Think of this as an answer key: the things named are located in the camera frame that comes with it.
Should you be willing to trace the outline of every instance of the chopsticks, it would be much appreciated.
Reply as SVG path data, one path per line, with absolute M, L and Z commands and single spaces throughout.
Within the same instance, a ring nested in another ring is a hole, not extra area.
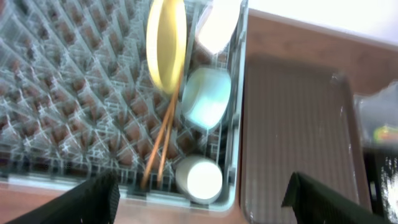
M 159 166 L 159 170 L 157 173 L 158 174 L 157 175 L 157 184 L 158 184 L 158 187 L 160 187 L 160 183 L 162 181 L 162 176 L 163 176 L 163 168 L 164 168 L 166 155 L 167 155 L 167 148 L 169 147 L 170 133 L 173 128 L 175 105 L 177 104 L 178 93 L 180 92 L 180 85 L 181 85 L 182 77 L 183 77 L 183 74 L 181 73 L 178 78 L 178 83 L 174 90 L 172 100 L 169 104 L 169 107 L 167 108 L 166 114 L 164 115 L 162 126 L 160 127 L 160 130 L 159 130 L 159 134 L 156 137 L 154 148 L 152 149 L 152 152 L 150 153 L 150 157 L 149 157 L 147 166 L 144 171 L 144 177 L 142 178 L 142 181 L 141 181 L 142 189 L 144 189 L 147 185 L 147 181 L 148 181 L 148 178 L 150 175 L 150 170 L 152 169 L 152 165 L 154 163 L 155 156 L 156 156 L 157 150 L 159 148 L 160 142 L 163 140 L 164 131 L 165 131 L 166 125 L 167 125 L 167 132 L 166 132 L 166 138 L 165 138 L 164 146 L 163 146 L 162 158 L 160 160 L 160 166 Z

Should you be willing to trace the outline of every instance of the yellow oval object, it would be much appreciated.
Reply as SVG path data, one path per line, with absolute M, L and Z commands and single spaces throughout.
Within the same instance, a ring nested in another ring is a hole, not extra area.
M 183 0 L 154 0 L 147 25 L 147 60 L 155 86 L 171 94 L 185 61 L 187 17 Z

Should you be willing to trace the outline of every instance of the white wall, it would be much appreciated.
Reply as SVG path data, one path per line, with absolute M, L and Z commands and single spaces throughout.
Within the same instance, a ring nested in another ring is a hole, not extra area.
M 398 45 L 398 0 L 249 0 L 249 7 Z

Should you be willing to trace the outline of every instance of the wire grid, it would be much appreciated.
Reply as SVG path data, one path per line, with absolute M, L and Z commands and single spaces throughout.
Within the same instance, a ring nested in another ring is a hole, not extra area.
M 185 7 L 193 43 L 204 5 L 187 1 Z M 146 0 L 6 1 L 0 22 L 2 171 L 89 178 L 112 169 L 120 184 L 138 185 L 169 104 L 147 67 L 149 9 Z M 189 49 L 187 58 L 192 54 L 195 61 L 197 50 Z M 211 65 L 226 69 L 228 57 L 229 46 Z M 173 165 L 193 151 L 220 163 L 221 132 L 221 124 L 196 130 L 177 107 L 160 189 L 175 191 Z

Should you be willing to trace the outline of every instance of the rectangular tray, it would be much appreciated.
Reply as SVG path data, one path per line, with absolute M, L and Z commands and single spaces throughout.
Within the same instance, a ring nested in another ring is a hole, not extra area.
M 0 172 L 10 184 L 68 190 L 112 169 L 121 196 L 147 202 L 225 211 L 235 199 L 248 1 L 231 42 L 200 61 L 195 26 L 207 1 L 185 1 L 187 75 L 199 64 L 226 69 L 233 90 L 222 122 L 199 131 L 180 106 L 157 188 L 155 159 L 146 191 L 139 189 L 169 98 L 149 77 L 145 33 L 150 0 L 5 2 L 0 14 Z M 223 190 L 211 205 L 177 192 L 174 168 L 187 154 L 213 159 Z
M 241 208 L 250 223 L 296 223 L 281 208 L 303 172 L 370 209 L 349 86 L 337 71 L 266 55 L 247 60 Z

